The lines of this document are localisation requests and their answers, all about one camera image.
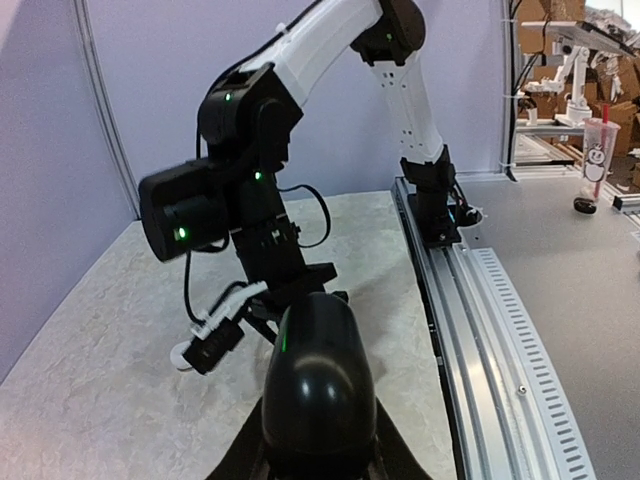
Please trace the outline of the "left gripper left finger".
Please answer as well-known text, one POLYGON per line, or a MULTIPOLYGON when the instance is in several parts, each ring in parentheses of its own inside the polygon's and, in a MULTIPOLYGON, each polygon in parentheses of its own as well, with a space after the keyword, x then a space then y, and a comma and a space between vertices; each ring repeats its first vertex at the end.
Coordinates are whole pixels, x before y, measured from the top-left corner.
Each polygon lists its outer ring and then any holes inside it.
POLYGON ((206 480, 270 478, 262 436, 262 400, 259 399, 221 461, 206 480))

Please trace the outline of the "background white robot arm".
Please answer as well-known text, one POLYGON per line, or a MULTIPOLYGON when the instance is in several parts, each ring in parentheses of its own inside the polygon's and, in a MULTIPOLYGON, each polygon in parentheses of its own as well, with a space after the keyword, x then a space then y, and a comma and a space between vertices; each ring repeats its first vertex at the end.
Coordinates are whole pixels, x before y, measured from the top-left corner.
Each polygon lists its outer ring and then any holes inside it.
POLYGON ((585 121, 593 116, 585 96, 589 49, 584 46, 562 45, 563 63, 557 67, 553 78, 544 77, 540 81, 527 82, 519 91, 520 97, 532 94, 554 94, 560 96, 570 83, 571 91, 565 97, 564 110, 555 113, 553 119, 561 125, 582 128, 585 121))

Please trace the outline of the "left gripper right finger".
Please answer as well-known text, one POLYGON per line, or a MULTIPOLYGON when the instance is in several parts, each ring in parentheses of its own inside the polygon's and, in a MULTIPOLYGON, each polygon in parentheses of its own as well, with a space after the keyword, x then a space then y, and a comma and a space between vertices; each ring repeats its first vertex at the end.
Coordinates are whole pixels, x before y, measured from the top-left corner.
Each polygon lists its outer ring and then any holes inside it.
POLYGON ((377 399, 374 454, 364 478, 370 480, 432 480, 421 467, 383 404, 377 399))

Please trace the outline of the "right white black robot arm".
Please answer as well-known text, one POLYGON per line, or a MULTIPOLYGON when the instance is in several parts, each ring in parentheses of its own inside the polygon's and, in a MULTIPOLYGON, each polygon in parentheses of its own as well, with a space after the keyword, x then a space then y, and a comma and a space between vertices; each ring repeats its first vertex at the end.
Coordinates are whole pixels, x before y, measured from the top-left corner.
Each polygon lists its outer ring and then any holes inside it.
POLYGON ((167 262, 231 244, 247 280, 261 286, 260 301, 276 309, 324 290, 336 269, 304 259, 276 176, 304 110, 320 103, 316 91, 346 51, 370 69, 386 98, 421 240, 429 247, 457 242, 455 170, 422 75, 426 37, 413 1, 316 1, 229 67, 198 108, 196 157, 139 184, 153 254, 167 262))

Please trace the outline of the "white earbud charging case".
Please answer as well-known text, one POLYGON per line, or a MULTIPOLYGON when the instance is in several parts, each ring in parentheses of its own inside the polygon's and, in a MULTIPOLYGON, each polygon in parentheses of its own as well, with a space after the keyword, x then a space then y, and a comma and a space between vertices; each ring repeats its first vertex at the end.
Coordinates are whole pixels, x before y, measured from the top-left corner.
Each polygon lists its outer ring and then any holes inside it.
POLYGON ((184 358, 184 352, 189 346, 189 341, 180 342, 170 351, 170 362, 179 371, 189 371, 192 369, 192 365, 184 358))

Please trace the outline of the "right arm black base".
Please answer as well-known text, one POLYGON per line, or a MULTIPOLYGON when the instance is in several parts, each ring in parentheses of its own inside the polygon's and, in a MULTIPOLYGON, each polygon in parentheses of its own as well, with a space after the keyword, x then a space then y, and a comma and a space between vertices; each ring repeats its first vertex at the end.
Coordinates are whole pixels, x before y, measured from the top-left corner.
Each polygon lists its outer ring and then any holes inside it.
POLYGON ((416 189, 408 195, 408 202, 427 249, 460 243, 459 229, 482 220, 482 213, 469 204, 456 180, 447 146, 435 162, 419 164, 402 158, 400 165, 404 178, 416 189))

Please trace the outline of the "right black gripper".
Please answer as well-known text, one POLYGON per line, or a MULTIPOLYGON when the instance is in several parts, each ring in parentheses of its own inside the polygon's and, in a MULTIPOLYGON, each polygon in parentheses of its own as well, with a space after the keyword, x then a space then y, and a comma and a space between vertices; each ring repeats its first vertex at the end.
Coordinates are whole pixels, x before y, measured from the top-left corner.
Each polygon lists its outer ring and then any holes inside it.
POLYGON ((264 281, 263 301, 284 308, 312 292, 324 292, 337 277, 333 263, 307 264, 298 245, 298 228, 288 219, 275 219, 238 230, 234 247, 250 283, 264 281))

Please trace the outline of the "black oval charging case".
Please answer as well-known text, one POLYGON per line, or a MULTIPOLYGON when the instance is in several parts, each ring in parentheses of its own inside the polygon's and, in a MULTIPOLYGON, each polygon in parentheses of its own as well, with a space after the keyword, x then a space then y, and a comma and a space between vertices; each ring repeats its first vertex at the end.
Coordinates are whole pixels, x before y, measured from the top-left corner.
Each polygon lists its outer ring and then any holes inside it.
POLYGON ((342 298, 314 292, 285 311, 262 398, 262 433, 283 461, 363 462, 376 435, 374 383, 342 298))

